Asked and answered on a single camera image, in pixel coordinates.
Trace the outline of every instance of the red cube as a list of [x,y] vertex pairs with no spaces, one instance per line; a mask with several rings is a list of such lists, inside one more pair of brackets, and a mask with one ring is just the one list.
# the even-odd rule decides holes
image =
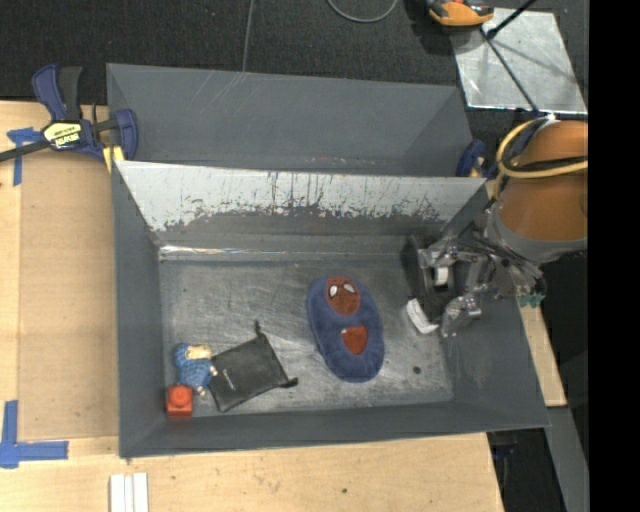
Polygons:
[[190,418],[193,413],[193,390],[189,386],[169,386],[166,411],[170,418]]

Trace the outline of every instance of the plush toy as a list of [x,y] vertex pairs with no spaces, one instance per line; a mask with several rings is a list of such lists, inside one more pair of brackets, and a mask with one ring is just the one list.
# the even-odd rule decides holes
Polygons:
[[177,345],[173,349],[173,362],[180,373],[177,384],[190,386],[200,396],[204,396],[211,377],[218,374],[211,363],[211,357],[208,345]]
[[384,360],[382,320],[373,297],[345,276],[318,279],[309,288],[307,311],[327,366],[347,382],[374,378]]

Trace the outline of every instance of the black floor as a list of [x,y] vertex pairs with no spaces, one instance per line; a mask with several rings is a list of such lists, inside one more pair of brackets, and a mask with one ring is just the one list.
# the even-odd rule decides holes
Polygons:
[[[334,3],[353,15],[373,17],[391,1]],[[521,3],[494,0],[492,5]],[[555,14],[588,105],[588,0],[539,0],[532,8]],[[1,12],[1,99],[33,100],[32,74],[53,62],[82,66],[79,99],[98,104],[106,103],[107,62],[459,85],[450,40],[425,16],[420,0],[400,0],[373,24],[348,21],[325,0],[2,2]],[[469,111],[468,120],[491,158],[513,114]],[[586,270],[584,255],[547,265],[543,311],[588,457]],[[580,365],[583,373],[576,377]],[[574,389],[579,396],[573,396]],[[564,510],[543,432],[495,440],[498,452],[507,454],[497,462],[507,512]],[[505,451],[505,444],[512,449]]]

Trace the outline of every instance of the spiderman slipper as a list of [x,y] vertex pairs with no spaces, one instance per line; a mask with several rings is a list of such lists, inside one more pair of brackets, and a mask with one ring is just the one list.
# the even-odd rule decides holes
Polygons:
[[382,321],[369,292],[344,276],[315,281],[307,312],[327,366],[347,382],[373,379],[384,360]]

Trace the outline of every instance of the black pouch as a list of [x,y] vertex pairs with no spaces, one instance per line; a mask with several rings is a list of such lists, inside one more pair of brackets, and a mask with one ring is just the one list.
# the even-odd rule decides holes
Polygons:
[[256,322],[256,337],[211,358],[217,370],[209,389],[220,412],[246,402],[270,389],[289,388],[298,379],[289,379],[267,337]]

